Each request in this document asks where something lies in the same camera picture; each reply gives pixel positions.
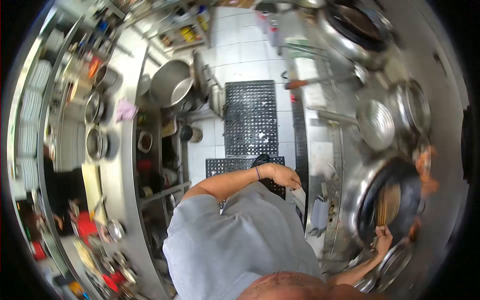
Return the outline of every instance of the cutting board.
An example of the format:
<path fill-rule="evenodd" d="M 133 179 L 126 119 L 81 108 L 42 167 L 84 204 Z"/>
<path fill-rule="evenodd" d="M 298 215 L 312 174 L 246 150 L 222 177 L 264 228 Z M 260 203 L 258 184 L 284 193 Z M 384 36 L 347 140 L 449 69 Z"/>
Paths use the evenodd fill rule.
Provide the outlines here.
<path fill-rule="evenodd" d="M 83 163 L 82 175 L 84 177 L 85 192 L 87 194 L 88 212 L 92 212 L 102 197 L 102 189 L 100 186 L 100 175 L 98 165 Z M 94 221 L 102 225 L 107 225 L 107 214 L 105 207 L 101 205 L 94 216 Z"/>

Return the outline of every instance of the black floor mat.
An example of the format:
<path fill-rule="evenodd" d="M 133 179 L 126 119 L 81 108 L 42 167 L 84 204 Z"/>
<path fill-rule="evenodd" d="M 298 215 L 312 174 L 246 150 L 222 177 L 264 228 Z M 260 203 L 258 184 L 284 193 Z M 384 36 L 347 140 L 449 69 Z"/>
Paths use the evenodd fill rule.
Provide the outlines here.
<path fill-rule="evenodd" d="M 206 160 L 206 177 L 212 177 L 218 174 L 225 174 L 237 170 L 245 170 L 252 166 L 255 158 L 216 158 Z M 283 156 L 270 157 L 270 162 L 285 165 Z M 285 199 L 285 187 L 279 186 L 273 180 L 267 179 L 263 184 L 273 193 Z"/>
<path fill-rule="evenodd" d="M 273 80 L 226 83 L 225 154 L 278 155 Z"/>

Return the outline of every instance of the shoe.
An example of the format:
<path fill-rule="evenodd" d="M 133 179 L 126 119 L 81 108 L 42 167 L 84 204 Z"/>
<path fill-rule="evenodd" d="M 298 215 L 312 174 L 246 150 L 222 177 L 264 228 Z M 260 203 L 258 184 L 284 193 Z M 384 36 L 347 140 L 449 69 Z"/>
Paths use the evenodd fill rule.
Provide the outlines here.
<path fill-rule="evenodd" d="M 267 154 L 260 154 L 252 163 L 251 168 L 254 168 L 256 166 L 260 166 L 266 163 L 270 162 L 270 156 Z"/>

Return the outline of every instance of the pink cloth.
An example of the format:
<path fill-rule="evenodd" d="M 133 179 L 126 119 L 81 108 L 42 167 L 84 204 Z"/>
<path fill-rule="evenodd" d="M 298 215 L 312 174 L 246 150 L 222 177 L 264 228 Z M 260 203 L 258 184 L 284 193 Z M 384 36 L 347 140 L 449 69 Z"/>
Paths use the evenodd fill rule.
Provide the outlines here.
<path fill-rule="evenodd" d="M 123 98 L 117 104 L 117 122 L 122 120 L 132 120 L 137 112 L 138 107 Z"/>

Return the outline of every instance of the wooden handle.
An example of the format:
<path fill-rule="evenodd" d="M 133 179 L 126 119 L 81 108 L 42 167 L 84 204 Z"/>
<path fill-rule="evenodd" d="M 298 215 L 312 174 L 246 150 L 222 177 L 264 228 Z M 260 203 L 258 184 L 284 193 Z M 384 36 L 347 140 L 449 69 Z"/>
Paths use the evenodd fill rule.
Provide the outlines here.
<path fill-rule="evenodd" d="M 285 84 L 285 89 L 293 90 L 307 84 L 308 84 L 308 80 L 292 80 L 289 83 Z"/>

